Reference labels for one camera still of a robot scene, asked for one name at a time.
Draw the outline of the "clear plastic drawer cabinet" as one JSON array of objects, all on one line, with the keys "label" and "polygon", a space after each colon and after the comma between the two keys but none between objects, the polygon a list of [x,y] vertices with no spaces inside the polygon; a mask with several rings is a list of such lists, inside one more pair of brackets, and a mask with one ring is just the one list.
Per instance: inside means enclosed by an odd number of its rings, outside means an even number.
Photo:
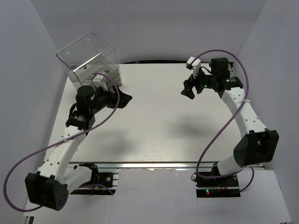
[{"label": "clear plastic drawer cabinet", "polygon": [[106,73],[117,86],[123,81],[115,47],[96,33],[88,33],[56,53],[73,86],[78,89],[92,83],[94,73]]}]

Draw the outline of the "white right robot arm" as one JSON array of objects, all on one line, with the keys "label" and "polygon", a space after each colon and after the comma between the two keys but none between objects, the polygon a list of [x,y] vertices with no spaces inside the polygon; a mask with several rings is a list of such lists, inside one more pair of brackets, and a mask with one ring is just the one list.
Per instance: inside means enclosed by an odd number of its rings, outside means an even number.
[{"label": "white right robot arm", "polygon": [[211,71],[207,75],[203,72],[201,61],[190,57],[186,68],[192,74],[183,82],[183,96],[194,99],[193,89],[200,94],[204,89],[214,90],[232,113],[231,120],[235,120],[241,140],[234,147],[228,158],[215,163],[210,175],[197,176],[210,179],[216,186],[222,186],[228,177],[237,174],[242,169],[272,161],[279,135],[276,130],[270,130],[259,119],[247,99],[248,93],[238,77],[232,77],[228,69],[227,58],[211,60]]}]

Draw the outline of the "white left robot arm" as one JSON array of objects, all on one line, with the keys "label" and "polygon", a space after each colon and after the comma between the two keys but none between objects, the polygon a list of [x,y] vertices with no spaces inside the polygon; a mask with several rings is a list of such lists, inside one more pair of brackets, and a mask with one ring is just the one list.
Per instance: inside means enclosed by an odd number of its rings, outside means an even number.
[{"label": "white left robot arm", "polygon": [[124,108],[132,96],[123,93],[118,87],[106,91],[101,87],[79,87],[76,102],[72,105],[62,135],[62,144],[55,146],[49,158],[25,178],[28,198],[31,203],[53,210],[61,210],[68,196],[81,186],[96,186],[100,175],[97,165],[83,162],[72,172],[66,169],[95,123],[95,114],[103,108]]}]

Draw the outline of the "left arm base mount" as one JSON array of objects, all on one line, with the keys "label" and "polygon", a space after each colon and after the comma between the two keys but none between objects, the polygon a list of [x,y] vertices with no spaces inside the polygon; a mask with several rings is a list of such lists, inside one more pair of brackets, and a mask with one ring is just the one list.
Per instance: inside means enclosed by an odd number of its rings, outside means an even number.
[{"label": "left arm base mount", "polygon": [[82,187],[71,192],[71,195],[113,195],[116,191],[118,173],[116,170],[103,169],[97,164],[90,162],[83,162],[74,166],[74,169],[78,167],[86,167],[92,171],[91,181],[82,184]]}]

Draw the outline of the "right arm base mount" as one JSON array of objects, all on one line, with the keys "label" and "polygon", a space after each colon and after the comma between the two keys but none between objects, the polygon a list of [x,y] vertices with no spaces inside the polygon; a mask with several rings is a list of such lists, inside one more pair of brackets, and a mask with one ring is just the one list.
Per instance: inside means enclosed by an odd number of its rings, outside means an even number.
[{"label": "right arm base mount", "polygon": [[230,198],[241,196],[236,175],[219,179],[204,179],[193,173],[191,180],[196,183],[197,198]]}]

